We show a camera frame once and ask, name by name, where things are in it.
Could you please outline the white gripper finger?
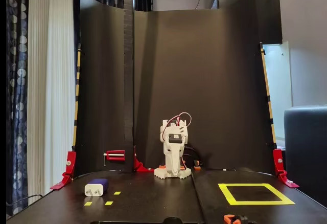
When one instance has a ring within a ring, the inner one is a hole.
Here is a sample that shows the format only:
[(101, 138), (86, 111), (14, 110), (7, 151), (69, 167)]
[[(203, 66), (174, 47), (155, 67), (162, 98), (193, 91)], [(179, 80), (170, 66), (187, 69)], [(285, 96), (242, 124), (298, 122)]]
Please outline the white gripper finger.
[(171, 177), (177, 177), (179, 173), (179, 149), (168, 149), (166, 154), (166, 171)]
[(177, 171), (177, 176), (183, 176), (185, 173), (185, 164), (183, 162), (183, 151), (184, 147), (179, 147), (178, 149), (178, 171)]

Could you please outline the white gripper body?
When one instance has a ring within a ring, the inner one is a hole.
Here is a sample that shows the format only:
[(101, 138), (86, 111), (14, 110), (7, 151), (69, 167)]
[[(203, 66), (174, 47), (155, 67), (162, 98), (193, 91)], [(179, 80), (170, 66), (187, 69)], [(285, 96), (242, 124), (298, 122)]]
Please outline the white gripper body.
[(185, 145), (188, 143), (188, 135), (184, 133), (167, 133), (164, 136), (164, 152), (183, 152)]

